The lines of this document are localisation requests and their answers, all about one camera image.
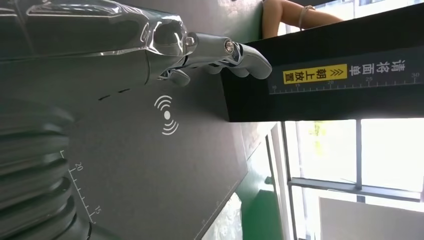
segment yellow label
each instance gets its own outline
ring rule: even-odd
[[[348,65],[338,64],[282,72],[284,84],[301,84],[348,78]]]

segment glass pane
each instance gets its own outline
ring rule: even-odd
[[[293,186],[293,209],[297,238],[321,239],[320,197],[356,202],[355,194]]]
[[[286,122],[292,177],[356,182],[356,121]]]
[[[401,200],[393,200],[393,199],[387,199],[382,197],[366,196],[365,203],[424,213],[424,204],[420,202],[401,201]]]
[[[421,192],[424,179],[424,118],[364,119],[364,185]]]

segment window frame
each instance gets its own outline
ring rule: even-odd
[[[280,122],[280,137],[282,145],[278,152],[283,155],[281,158],[283,159],[283,164],[285,164],[285,176],[287,180],[287,191],[288,191],[288,202],[290,208],[290,218],[291,225],[293,229],[293,237],[295,240],[300,240],[297,236],[296,229],[296,219],[295,219],[295,210],[294,210],[294,201],[293,201],[293,186],[309,188],[309,189],[317,189],[317,190],[331,190],[338,191],[348,194],[355,194],[356,201],[359,203],[365,203],[366,196],[370,197],[378,197],[384,199],[392,199],[392,200],[400,200],[406,202],[415,202],[419,203],[421,201],[421,192],[396,189],[396,188],[388,188],[381,186],[371,186],[364,185],[362,183],[362,126],[361,120],[355,120],[355,131],[356,131],[356,182],[348,183],[348,182],[336,182],[336,181],[327,181],[327,180],[319,180],[319,179],[309,179],[302,177],[292,177],[290,172],[290,159],[289,159],[289,151],[287,144],[287,129],[286,123],[284,121]]]

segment measuring scale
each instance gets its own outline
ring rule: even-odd
[[[424,47],[276,66],[269,94],[362,89],[423,83]]]

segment wireless symbol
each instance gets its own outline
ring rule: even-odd
[[[161,112],[163,112],[163,117],[165,118],[165,120],[168,121],[168,123],[165,123],[165,126],[163,127],[163,135],[171,135],[173,133],[175,133],[175,131],[177,130],[179,124],[174,121],[173,119],[171,119],[171,113],[170,111],[167,110],[167,108],[171,107],[171,100],[172,97],[168,96],[168,95],[163,95],[160,96],[156,99],[156,102],[154,103],[154,106],[159,109]]]

